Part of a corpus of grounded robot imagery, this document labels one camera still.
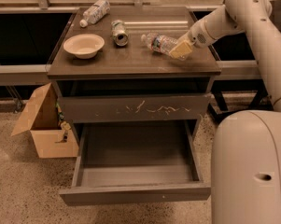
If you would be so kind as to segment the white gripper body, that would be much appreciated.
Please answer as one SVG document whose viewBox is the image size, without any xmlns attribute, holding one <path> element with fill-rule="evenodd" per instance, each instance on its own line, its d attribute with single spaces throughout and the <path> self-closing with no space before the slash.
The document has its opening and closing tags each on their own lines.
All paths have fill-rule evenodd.
<svg viewBox="0 0 281 224">
<path fill-rule="evenodd" d="M 190 29 L 178 38 L 178 42 L 188 41 L 196 48 L 205 48 L 214 44 L 216 25 L 213 19 L 202 18 L 196 21 Z"/>
</svg>

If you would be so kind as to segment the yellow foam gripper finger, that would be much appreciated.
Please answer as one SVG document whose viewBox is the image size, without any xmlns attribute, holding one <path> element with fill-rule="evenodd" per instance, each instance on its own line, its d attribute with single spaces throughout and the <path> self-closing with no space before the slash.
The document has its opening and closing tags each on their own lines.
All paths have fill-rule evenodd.
<svg viewBox="0 0 281 224">
<path fill-rule="evenodd" d="M 169 55 L 174 59 L 186 60 L 192 52 L 192 44 L 188 40 L 184 40 L 172 48 Z"/>
</svg>

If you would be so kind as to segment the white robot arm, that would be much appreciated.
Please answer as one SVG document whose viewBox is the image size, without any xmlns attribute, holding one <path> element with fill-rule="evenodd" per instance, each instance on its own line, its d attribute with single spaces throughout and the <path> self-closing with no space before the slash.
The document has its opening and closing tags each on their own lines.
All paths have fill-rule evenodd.
<svg viewBox="0 0 281 224">
<path fill-rule="evenodd" d="M 174 56 L 243 33 L 251 62 L 224 67 L 224 81 L 261 81 L 272 110 L 239 111 L 225 118 L 211 154 L 212 224 L 281 224 L 281 33 L 269 0 L 224 0 L 180 37 Z"/>
</svg>

